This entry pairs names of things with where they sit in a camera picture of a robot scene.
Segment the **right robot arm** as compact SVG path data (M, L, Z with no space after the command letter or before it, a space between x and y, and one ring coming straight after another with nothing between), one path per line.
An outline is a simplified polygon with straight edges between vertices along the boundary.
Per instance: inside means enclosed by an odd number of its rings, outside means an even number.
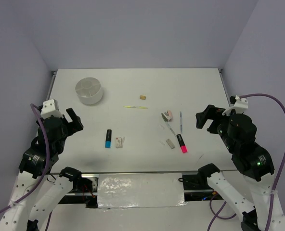
M196 115L196 127L218 134L232 155L232 162L249 187L252 202L243 197L214 165L198 170L198 184L214 189L233 209L244 231L285 231L285 216L278 194L273 189L275 169L271 155L255 142L257 127L245 114L226 115L223 108L208 105Z

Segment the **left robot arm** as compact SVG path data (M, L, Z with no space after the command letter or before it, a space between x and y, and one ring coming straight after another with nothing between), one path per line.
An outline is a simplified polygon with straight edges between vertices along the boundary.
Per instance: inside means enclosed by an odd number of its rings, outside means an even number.
M68 122L64 115L54 115L57 109L44 117L47 106L31 105L37 118L38 135L25 151L19 165L19 174L13 187L9 204L0 210L0 231L39 231L48 228L52 212L61 199L70 191L82 188L82 173L74 168L65 167L49 190L37 200L38 193L64 150L66 138L83 130L80 117L72 108L66 112L71 118Z

